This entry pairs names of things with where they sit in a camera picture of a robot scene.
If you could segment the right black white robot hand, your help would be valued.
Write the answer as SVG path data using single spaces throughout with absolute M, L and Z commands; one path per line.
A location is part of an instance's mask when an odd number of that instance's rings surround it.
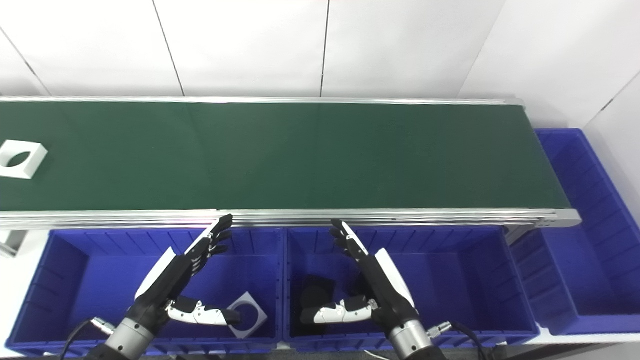
M 370 254 L 361 239 L 342 219 L 332 219 L 334 243 L 354 259 L 373 296 L 355 295 L 336 303 L 303 309 L 302 324 L 342 324 L 373 321 L 386 337 L 406 324 L 419 321 L 409 288 L 384 248 Z

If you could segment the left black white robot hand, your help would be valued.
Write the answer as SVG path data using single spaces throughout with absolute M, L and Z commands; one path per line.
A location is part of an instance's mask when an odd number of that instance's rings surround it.
M 208 326 L 238 325 L 242 321 L 238 311 L 216 309 L 182 296 L 208 260 L 227 251 L 228 247 L 220 243 L 231 237 L 232 225 L 233 215 L 224 215 L 211 223 L 183 254 L 176 254 L 169 247 L 142 281 L 125 318 L 155 336 L 169 320 Z

